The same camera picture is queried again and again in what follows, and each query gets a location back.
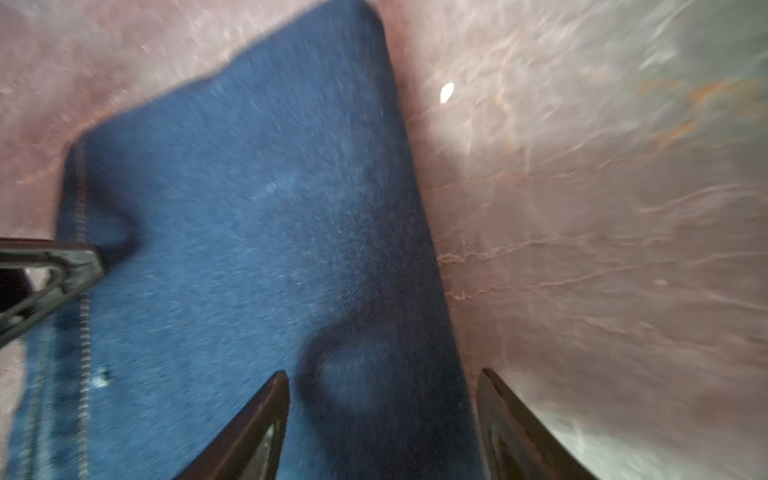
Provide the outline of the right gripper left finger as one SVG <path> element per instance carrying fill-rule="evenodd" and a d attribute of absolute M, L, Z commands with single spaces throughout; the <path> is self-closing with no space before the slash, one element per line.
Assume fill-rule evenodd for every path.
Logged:
<path fill-rule="evenodd" d="M 176 480 L 274 480 L 289 407 L 289 380 L 277 371 Z"/>

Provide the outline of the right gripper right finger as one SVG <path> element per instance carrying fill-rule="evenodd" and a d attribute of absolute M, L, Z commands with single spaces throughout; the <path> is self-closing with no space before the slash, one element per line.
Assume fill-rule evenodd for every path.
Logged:
<path fill-rule="evenodd" d="M 494 370 L 482 370 L 476 401 L 491 479 L 596 479 Z"/>

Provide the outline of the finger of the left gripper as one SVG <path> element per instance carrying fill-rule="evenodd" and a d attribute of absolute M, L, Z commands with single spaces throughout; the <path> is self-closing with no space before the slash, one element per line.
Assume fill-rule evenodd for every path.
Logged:
<path fill-rule="evenodd" d="M 1 240 L 1 345 L 93 287 L 105 275 L 89 244 L 37 239 Z"/>

